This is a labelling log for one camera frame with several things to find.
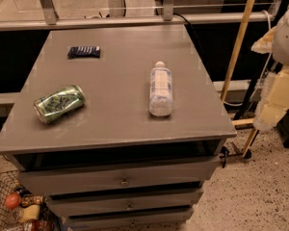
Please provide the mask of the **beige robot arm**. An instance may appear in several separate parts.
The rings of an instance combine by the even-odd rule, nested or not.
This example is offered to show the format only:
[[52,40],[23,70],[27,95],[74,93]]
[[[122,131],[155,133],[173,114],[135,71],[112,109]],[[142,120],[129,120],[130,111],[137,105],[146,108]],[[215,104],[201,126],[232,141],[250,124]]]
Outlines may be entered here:
[[271,53],[282,64],[278,74],[269,73],[264,81],[261,98],[255,111],[253,126],[260,131],[275,127],[289,110],[289,9],[251,50],[256,53]]

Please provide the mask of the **foam gripper finger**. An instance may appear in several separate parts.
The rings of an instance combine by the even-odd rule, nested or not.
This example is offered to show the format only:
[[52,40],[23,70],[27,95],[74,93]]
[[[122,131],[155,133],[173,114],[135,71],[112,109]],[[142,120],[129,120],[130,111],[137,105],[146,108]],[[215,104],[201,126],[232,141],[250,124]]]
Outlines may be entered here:
[[256,107],[253,126],[262,132],[269,131],[276,124],[276,77],[275,73],[267,75]]
[[262,38],[252,45],[251,50],[259,54],[272,53],[275,31],[276,27],[271,28]]

